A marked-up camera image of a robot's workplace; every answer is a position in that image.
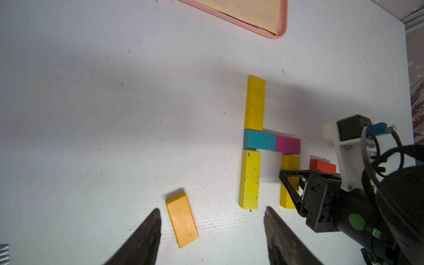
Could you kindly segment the beige folded cloth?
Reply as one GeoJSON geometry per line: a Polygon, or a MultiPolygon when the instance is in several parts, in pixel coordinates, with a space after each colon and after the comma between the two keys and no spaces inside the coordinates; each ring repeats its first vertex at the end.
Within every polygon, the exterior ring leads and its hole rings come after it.
{"type": "Polygon", "coordinates": [[[282,36],[287,30],[288,1],[196,1],[245,24],[282,36]]]}

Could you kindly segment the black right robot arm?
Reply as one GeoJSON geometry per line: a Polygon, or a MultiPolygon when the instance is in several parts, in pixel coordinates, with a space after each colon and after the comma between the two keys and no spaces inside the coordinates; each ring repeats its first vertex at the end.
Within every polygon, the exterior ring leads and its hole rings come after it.
{"type": "Polygon", "coordinates": [[[300,171],[304,194],[298,213],[316,233],[342,232],[362,246],[368,265],[421,265],[424,236],[413,233],[386,204],[380,193],[374,202],[361,188],[341,189],[339,174],[300,171]]]}

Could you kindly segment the teal small block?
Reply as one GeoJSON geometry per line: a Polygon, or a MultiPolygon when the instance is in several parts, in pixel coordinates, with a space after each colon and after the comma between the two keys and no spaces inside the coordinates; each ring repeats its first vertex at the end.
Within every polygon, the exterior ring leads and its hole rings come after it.
{"type": "Polygon", "coordinates": [[[276,134],[251,129],[244,131],[244,148],[276,151],[276,145],[276,134]]]}

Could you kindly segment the orange small block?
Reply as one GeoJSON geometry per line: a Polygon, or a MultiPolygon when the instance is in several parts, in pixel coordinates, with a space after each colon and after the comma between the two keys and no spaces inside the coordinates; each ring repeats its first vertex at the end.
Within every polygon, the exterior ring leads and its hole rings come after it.
{"type": "Polygon", "coordinates": [[[184,248],[199,238],[187,195],[183,192],[166,201],[174,234],[179,248],[184,248]]]}

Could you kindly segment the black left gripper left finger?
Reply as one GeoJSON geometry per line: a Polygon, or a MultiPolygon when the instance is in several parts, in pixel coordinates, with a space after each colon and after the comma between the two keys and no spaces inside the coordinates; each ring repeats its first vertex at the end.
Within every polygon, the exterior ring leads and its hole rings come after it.
{"type": "Polygon", "coordinates": [[[154,265],[161,224],[160,210],[155,208],[105,265],[154,265]]]}

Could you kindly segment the pink tray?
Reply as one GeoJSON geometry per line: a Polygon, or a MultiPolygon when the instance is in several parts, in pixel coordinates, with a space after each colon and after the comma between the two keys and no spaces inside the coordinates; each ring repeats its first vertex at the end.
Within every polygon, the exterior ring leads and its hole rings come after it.
{"type": "Polygon", "coordinates": [[[268,39],[279,39],[287,32],[288,0],[182,2],[268,39]]]}

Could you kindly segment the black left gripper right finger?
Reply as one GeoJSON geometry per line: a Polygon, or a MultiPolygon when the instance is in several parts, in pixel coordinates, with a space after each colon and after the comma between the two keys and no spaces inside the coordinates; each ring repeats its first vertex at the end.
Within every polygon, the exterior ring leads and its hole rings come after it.
{"type": "Polygon", "coordinates": [[[269,262],[272,265],[320,265],[321,262],[299,240],[270,206],[264,216],[269,262]]]}

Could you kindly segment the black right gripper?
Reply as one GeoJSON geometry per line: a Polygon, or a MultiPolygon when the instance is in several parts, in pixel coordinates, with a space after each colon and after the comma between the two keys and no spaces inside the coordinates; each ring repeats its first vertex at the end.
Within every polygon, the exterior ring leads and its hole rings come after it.
{"type": "Polygon", "coordinates": [[[339,174],[280,170],[279,178],[297,212],[306,217],[306,225],[312,231],[329,233],[348,230],[348,215],[343,205],[346,192],[341,189],[342,180],[339,174]],[[305,179],[302,196],[295,191],[289,178],[305,179]]]}

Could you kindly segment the yellow long block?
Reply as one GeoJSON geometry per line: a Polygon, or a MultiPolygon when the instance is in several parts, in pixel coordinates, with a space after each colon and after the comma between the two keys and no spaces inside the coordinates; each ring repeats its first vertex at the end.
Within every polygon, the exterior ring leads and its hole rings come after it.
{"type": "Polygon", "coordinates": [[[239,206],[243,210],[258,208],[261,153],[243,150],[239,206]]]}

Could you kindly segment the red small block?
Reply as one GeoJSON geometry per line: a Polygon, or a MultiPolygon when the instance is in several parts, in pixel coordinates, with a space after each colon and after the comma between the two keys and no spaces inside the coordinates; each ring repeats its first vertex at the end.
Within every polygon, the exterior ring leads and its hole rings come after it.
{"type": "Polygon", "coordinates": [[[311,159],[310,160],[310,170],[319,170],[325,173],[337,173],[336,165],[328,163],[322,160],[311,159]]]}

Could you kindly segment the magenta block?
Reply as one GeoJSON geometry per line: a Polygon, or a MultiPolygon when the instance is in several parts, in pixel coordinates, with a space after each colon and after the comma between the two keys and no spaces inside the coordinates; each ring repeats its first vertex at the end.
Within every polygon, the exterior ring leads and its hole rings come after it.
{"type": "Polygon", "coordinates": [[[300,155],[301,140],[297,138],[290,138],[287,136],[277,135],[276,152],[291,155],[300,155]]]}

